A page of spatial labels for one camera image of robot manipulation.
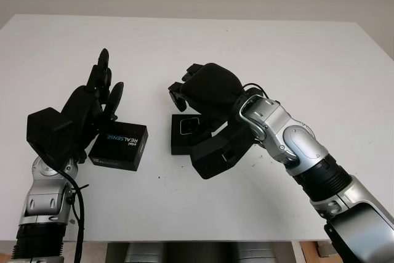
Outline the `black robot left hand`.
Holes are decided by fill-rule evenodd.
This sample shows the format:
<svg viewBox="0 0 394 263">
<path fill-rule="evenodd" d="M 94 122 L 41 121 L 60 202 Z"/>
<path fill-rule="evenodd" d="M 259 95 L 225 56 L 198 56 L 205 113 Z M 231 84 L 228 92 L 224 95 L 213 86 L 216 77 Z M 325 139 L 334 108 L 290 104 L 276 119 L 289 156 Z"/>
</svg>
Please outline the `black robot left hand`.
<svg viewBox="0 0 394 263">
<path fill-rule="evenodd" d="M 118 82 L 110 87 L 112 72 L 108 64 L 109 51 L 104 48 L 92 67 L 87 83 L 73 91 L 61 111 L 62 115 L 72 120 L 75 127 L 70 158 L 77 163 L 85 162 L 85 149 L 100 131 L 118 119 L 115 112 L 124 83 Z"/>
</svg>

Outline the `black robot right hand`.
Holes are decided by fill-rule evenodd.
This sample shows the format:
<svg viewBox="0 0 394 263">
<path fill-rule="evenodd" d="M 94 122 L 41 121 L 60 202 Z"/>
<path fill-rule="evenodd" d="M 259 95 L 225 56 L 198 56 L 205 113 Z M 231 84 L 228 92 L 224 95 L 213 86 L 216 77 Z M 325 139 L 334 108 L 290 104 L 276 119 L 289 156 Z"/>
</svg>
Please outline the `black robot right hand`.
<svg viewBox="0 0 394 263">
<path fill-rule="evenodd" d="M 168 90 L 179 111 L 190 107 L 203 116 L 200 133 L 214 132 L 224 123 L 231 129 L 241 126 L 235 105 L 245 90 L 236 75 L 216 63 L 194 63 L 182 82 L 174 82 Z"/>
</svg>

